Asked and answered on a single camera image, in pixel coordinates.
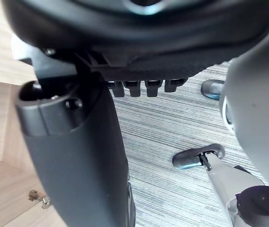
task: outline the screw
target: screw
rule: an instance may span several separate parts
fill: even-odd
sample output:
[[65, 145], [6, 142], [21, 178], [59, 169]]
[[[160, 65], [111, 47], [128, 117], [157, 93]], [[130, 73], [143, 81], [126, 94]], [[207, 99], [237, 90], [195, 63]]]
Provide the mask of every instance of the screw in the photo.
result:
[[70, 98], [66, 101], [65, 104], [66, 104], [66, 107], [71, 110], [75, 110], [83, 106], [82, 101], [78, 98]]
[[46, 49], [46, 50], [45, 50], [45, 53], [46, 53], [47, 55], [54, 55], [54, 54], [55, 54], [55, 49]]

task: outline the gray carpet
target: gray carpet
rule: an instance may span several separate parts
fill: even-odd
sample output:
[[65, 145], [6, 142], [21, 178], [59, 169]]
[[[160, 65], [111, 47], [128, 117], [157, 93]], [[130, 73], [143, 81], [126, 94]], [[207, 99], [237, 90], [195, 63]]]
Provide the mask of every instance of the gray carpet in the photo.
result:
[[218, 101], [207, 99], [200, 86], [207, 79], [225, 79], [229, 63], [213, 66], [190, 78], [175, 93], [147, 98], [115, 98], [129, 161], [137, 211], [137, 227], [225, 227], [226, 217], [203, 167], [179, 171], [173, 155], [184, 149], [220, 143], [226, 163], [256, 171], [237, 139], [225, 127]]

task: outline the gray plastic part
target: gray plastic part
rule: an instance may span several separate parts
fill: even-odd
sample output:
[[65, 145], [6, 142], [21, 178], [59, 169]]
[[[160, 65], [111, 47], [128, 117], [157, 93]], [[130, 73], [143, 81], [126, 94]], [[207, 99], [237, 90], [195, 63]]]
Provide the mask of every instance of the gray plastic part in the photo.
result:
[[[69, 95], [38, 106], [37, 101], [17, 101], [23, 130], [32, 122], [46, 128], [46, 134], [27, 129], [24, 138], [43, 187], [68, 226], [134, 227], [135, 205], [115, 106], [107, 88], [96, 90], [93, 105], [86, 104], [81, 88], [71, 93], [82, 100], [82, 107], [72, 110], [65, 105]], [[73, 111], [83, 117], [71, 122]]]
[[241, 147], [269, 182], [269, 35], [232, 62], [223, 93]]

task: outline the black plastic tab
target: black plastic tab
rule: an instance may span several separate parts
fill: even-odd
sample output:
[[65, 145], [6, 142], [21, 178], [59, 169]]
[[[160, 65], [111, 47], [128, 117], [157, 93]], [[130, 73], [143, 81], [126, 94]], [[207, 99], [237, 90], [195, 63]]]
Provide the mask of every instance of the black plastic tab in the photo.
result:
[[121, 81], [108, 81], [107, 86], [112, 90], [112, 93], [114, 93], [115, 97], [125, 96], [124, 86]]
[[124, 81], [124, 86], [129, 89], [131, 97], [140, 97], [141, 95], [141, 82], [138, 81]]
[[162, 83], [163, 80], [146, 80], [147, 96], [156, 97], [158, 95], [158, 88], [162, 86]]
[[167, 79], [165, 80], [165, 92], [175, 92], [177, 87], [185, 84], [188, 78], [186, 79]]

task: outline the black plastic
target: black plastic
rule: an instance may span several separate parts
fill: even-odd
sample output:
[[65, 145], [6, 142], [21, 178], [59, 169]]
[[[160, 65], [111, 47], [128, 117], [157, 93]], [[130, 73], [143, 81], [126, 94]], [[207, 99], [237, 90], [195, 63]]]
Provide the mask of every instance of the black plastic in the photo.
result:
[[237, 194], [241, 218], [252, 227], [269, 227], [269, 186], [254, 186]]
[[246, 52], [269, 32], [269, 0], [201, 1], [153, 16], [70, 0], [2, 3], [22, 40], [79, 55], [97, 53], [102, 61], [90, 68], [106, 81], [187, 79]]
[[135, 221], [128, 220], [129, 214], [135, 217], [128, 162], [105, 85], [91, 84], [90, 96], [83, 93], [87, 88], [74, 86], [65, 95], [32, 101], [22, 100], [30, 92], [22, 89], [16, 106], [24, 138], [43, 187], [65, 223], [134, 227]]

